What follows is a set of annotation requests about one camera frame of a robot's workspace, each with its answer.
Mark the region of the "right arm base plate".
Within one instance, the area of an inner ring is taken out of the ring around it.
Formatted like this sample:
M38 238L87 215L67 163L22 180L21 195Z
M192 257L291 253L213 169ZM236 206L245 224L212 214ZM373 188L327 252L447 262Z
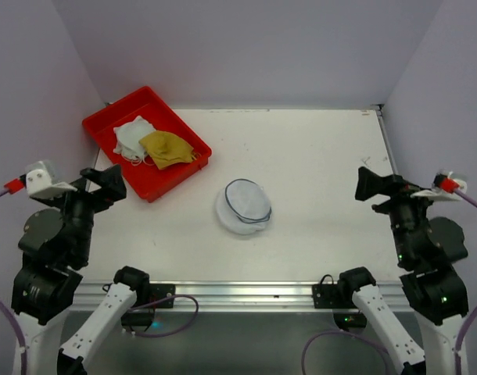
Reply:
M343 295L332 275L325 274L318 283L313 284L311 293L314 308L331 310L339 329L350 332L363 330L367 326L364 314Z

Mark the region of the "yellow garment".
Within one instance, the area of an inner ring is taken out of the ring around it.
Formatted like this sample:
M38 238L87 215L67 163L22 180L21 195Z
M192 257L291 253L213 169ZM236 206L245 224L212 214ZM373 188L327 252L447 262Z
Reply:
M187 141L171 132L156 130L141 139L140 144L159 170L192 163L200 157Z

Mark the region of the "white bra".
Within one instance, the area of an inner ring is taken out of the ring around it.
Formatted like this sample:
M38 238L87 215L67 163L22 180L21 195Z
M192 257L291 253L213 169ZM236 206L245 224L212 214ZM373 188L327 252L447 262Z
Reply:
M155 131L156 128L142 116L137 116L130 122L114 127L113 132L117 143L113 152L137 166L143 163L147 156L140 140Z

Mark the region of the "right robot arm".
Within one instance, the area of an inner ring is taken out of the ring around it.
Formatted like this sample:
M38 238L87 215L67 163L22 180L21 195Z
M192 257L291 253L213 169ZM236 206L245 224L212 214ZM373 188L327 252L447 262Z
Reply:
M468 360L459 344L468 315L468 293L453 264L468 256L464 232L446 217L427 217L435 201L457 201L456 191L467 183L453 173L440 172L430 188L420 187L400 175L381 177L365 166L358 170L355 199L376 195L386 201L373 205L389 217L404 295L421 330L418 345L387 306L382 293L364 267L340 274L338 288L374 328L398 374L467 374Z

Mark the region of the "white mesh laundry bag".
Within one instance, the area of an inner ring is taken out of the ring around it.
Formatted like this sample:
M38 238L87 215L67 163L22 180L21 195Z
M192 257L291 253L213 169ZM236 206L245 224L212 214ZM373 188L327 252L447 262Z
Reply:
M264 189L244 178L230 181L218 193L215 210L225 229L244 236L265 230L273 213Z

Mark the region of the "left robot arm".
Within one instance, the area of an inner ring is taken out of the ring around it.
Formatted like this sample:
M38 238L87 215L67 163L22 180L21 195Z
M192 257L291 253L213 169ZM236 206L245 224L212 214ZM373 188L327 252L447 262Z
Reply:
M27 219L18 243L23 256L11 297L13 373L85 374L120 318L149 298L149 275L125 266L86 323L68 341L60 341L83 279L79 272L88 265L94 216L127 196L121 167L85 168L67 183L43 160L28 166L15 182L45 209Z

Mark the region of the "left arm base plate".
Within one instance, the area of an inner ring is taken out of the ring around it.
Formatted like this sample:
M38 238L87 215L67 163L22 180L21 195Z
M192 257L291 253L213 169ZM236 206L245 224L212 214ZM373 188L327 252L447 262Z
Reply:
M155 321L156 309L172 309L174 306L174 301L164 301L144 309L140 309L140 306L168 298L174 295L175 292L175 284L150 284L149 289L145 293L143 299L137 300L134 306L122 315L120 319L122 327L130 330L135 328L144 328L145 330L148 330Z

